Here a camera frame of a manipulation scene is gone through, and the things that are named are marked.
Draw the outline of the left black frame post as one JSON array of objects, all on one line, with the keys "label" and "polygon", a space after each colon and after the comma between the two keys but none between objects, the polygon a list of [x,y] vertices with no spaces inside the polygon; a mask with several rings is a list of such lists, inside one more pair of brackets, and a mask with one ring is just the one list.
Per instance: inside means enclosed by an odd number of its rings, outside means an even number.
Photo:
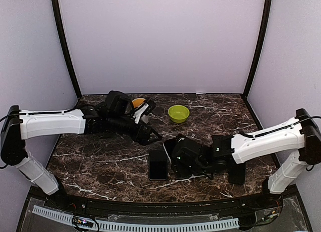
[{"label": "left black frame post", "polygon": [[57,33],[58,33],[58,37],[59,37],[59,41],[60,41],[60,46],[62,49],[65,64],[67,67],[68,75],[71,80],[75,95],[78,99],[80,99],[82,97],[82,93],[80,90],[78,80],[76,78],[76,73],[75,73],[75,70],[73,67],[71,55],[70,55],[68,44],[67,44],[67,39],[66,39],[65,31],[64,31],[64,25],[63,25],[63,20],[62,20],[60,5],[59,5],[59,0],[51,0],[51,4],[52,4],[52,10],[53,10],[54,19],[55,19],[56,29],[57,29]]}]

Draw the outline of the right black frame post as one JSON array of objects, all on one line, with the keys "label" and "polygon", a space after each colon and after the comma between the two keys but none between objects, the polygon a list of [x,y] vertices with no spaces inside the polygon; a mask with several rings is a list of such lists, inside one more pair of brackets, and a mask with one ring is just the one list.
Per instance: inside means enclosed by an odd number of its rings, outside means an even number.
[{"label": "right black frame post", "polygon": [[256,42],[256,47],[255,47],[252,63],[250,66],[249,74],[247,77],[247,81],[242,93],[242,97],[244,100],[248,99],[248,96],[254,81],[254,77],[257,71],[257,67],[259,64],[259,60],[260,60],[260,56],[261,56],[261,52],[262,52],[263,44],[265,40],[266,30],[268,26],[271,4],[272,4],[272,0],[264,0],[262,18],[261,18],[258,38]]}]

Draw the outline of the black frame post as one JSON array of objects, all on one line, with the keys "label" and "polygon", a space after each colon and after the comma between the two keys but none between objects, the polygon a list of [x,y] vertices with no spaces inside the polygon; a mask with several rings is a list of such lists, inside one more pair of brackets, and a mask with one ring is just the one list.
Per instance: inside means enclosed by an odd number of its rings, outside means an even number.
[{"label": "black frame post", "polygon": [[51,0],[51,4],[52,4],[52,10],[53,10],[54,19],[55,19],[56,29],[57,29],[57,33],[58,33],[58,37],[59,37],[59,41],[60,41],[60,46],[62,49],[65,64],[67,67],[68,75],[71,80],[75,95],[78,99],[80,99],[82,97],[82,93],[80,90],[78,80],[76,78],[76,73],[75,73],[75,70],[73,67],[71,55],[70,55],[68,44],[67,44],[67,39],[66,39],[65,31],[64,31],[64,25],[63,25],[63,20],[62,20],[60,5],[59,5],[59,0]]},{"label": "black frame post", "polygon": [[266,30],[268,26],[271,4],[272,4],[272,0],[264,0],[262,18],[261,18],[258,38],[256,42],[256,47],[255,47],[252,63],[250,66],[249,74],[247,77],[247,81],[242,93],[242,97],[244,100],[248,99],[248,96],[254,81],[254,77],[257,71],[257,67],[259,64],[259,60],[260,60],[260,56],[261,56],[261,52],[262,52],[263,44],[265,40]]}]

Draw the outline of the green bowl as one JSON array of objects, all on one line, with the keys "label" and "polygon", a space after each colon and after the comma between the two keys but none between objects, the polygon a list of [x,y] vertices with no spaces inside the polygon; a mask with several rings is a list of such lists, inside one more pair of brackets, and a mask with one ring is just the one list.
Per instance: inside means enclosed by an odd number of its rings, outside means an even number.
[{"label": "green bowl", "polygon": [[190,115],[190,111],[183,105],[173,105],[168,109],[168,116],[174,123],[185,122]]}]

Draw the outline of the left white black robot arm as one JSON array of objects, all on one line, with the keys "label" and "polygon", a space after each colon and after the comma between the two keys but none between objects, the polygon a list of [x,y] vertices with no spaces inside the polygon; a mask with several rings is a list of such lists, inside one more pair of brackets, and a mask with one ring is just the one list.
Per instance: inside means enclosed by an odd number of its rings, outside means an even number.
[{"label": "left white black robot arm", "polygon": [[162,136],[142,120],[155,108],[156,103],[145,99],[134,107],[131,98],[120,91],[110,91],[105,101],[61,111],[29,111],[19,106],[10,107],[1,118],[1,160],[5,166],[17,168],[60,210],[71,205],[58,179],[27,152],[25,141],[41,136],[59,134],[98,134],[114,131],[129,136],[142,146],[161,141]]}]

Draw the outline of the white mug orange inside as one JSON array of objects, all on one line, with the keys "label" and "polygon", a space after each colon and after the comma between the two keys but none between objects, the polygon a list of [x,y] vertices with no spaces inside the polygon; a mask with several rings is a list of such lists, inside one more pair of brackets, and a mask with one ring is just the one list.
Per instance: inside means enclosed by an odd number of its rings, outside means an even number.
[{"label": "white mug orange inside", "polygon": [[145,98],[135,98],[132,100],[134,108],[138,108],[145,102]]}]

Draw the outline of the black phone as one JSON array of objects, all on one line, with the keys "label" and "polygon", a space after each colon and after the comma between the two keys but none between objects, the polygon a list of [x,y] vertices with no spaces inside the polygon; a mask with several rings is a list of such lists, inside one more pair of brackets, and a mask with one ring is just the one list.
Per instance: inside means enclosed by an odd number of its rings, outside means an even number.
[{"label": "black phone", "polygon": [[172,151],[173,151],[175,145],[176,145],[176,139],[175,138],[168,139],[168,140],[165,140],[163,142],[163,148],[164,148],[164,151],[165,151],[165,153],[167,155],[167,158],[168,158],[170,163],[172,162],[171,161],[171,159],[172,159],[171,154],[172,154]]},{"label": "black phone", "polygon": [[235,164],[228,170],[228,182],[242,186],[245,183],[246,164]]}]

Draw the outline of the black phone under lavender case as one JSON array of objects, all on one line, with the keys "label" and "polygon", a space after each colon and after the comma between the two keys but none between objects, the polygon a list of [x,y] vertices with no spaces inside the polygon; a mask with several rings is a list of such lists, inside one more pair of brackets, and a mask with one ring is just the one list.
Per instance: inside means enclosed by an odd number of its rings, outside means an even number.
[{"label": "black phone under lavender case", "polygon": [[228,182],[242,186],[245,183],[246,164],[235,164],[228,170]]}]

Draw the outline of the black front table rail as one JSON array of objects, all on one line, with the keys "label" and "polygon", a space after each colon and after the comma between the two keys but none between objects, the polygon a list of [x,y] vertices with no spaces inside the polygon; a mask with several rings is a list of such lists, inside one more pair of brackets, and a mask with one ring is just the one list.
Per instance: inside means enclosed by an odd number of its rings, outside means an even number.
[{"label": "black front table rail", "polygon": [[100,199],[84,198],[73,195],[46,196],[53,207],[75,212],[79,215],[109,217],[123,216],[202,216],[218,217],[250,217],[254,220],[255,213],[265,209],[282,211],[281,195],[255,194],[237,198],[182,203],[138,203],[117,202]]}]

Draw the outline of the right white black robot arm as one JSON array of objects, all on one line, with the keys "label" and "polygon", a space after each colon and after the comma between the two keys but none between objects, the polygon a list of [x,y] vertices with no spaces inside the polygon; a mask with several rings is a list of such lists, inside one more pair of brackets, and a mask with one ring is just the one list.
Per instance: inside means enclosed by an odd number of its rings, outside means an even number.
[{"label": "right white black robot arm", "polygon": [[257,132],[213,135],[210,146],[178,135],[166,140],[163,148],[176,179],[192,175],[212,178],[227,172],[229,183],[237,185],[245,182],[247,161],[290,150],[288,159],[264,181],[263,192],[256,197],[256,205],[266,209],[305,169],[320,164],[320,129],[315,119],[317,116],[301,108],[295,117]]}]

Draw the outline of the small circuit board with leds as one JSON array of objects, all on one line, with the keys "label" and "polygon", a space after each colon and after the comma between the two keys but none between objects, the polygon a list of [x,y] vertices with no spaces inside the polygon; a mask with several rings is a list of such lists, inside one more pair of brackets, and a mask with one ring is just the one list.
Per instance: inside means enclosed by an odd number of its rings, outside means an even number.
[{"label": "small circuit board with leds", "polygon": [[88,221],[85,218],[80,218],[80,217],[72,217],[72,225],[74,225],[75,227],[79,227],[79,228],[93,228],[94,227],[94,223],[91,221]]}]

